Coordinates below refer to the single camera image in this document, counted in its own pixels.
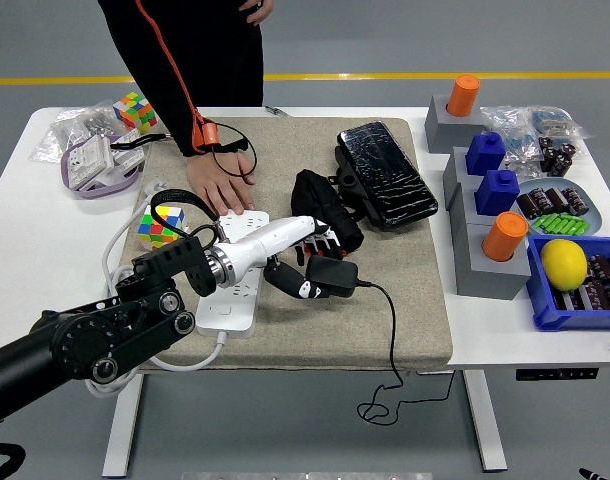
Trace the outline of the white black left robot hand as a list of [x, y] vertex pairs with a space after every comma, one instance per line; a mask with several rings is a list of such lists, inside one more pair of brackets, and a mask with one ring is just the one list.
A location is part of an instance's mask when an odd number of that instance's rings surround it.
[[329, 225], [311, 216], [288, 217], [274, 220], [233, 243], [215, 244], [207, 258], [220, 288], [234, 286], [249, 270], [260, 268], [269, 284], [292, 298], [323, 299], [331, 296], [328, 289], [277, 259], [278, 254], [293, 246], [315, 246], [318, 241], [323, 244], [323, 253], [342, 252]]

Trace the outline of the person's right hand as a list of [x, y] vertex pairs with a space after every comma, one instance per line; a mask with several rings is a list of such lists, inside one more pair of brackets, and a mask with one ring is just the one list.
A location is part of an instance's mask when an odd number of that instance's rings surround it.
[[187, 177], [194, 192], [218, 215], [255, 210], [250, 187], [253, 162], [242, 152], [216, 153], [187, 159]]

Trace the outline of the person's left hand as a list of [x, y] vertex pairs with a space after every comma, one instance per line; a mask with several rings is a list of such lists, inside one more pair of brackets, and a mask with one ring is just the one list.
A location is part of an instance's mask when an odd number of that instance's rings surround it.
[[245, 14], [248, 24], [258, 26], [273, 13], [274, 7], [274, 0], [246, 0], [239, 11]]

